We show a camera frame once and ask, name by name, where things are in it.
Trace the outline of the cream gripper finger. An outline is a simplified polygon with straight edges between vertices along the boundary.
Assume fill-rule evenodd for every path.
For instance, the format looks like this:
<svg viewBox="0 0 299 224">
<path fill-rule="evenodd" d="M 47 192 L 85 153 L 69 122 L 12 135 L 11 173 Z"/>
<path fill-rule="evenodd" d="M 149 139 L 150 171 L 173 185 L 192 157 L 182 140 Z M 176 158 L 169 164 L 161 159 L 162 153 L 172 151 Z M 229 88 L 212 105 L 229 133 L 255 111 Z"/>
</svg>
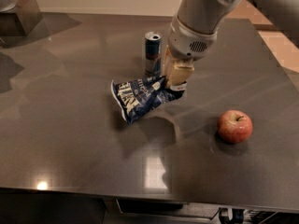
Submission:
<svg viewBox="0 0 299 224">
<path fill-rule="evenodd" d="M 193 60 L 173 60 L 168 73 L 168 86 L 178 86 L 194 72 Z"/>
<path fill-rule="evenodd" d="M 166 46 L 163 61 L 163 75 L 169 77 L 173 66 L 173 56 L 171 54 L 169 46 Z"/>
</svg>

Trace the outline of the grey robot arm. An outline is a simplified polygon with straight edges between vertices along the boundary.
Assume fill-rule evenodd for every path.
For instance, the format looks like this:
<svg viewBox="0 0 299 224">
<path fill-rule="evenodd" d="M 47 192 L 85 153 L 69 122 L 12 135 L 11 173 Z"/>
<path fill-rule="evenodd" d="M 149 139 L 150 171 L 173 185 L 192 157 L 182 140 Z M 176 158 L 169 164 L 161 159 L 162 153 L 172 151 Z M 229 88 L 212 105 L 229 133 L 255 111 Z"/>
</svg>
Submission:
<svg viewBox="0 0 299 224">
<path fill-rule="evenodd" d="M 193 62 L 208 55 L 221 22 L 242 0 L 182 0 L 168 32 L 164 76 L 180 89 L 194 71 Z M 299 43 L 299 0 L 246 0 L 294 44 Z"/>
</svg>

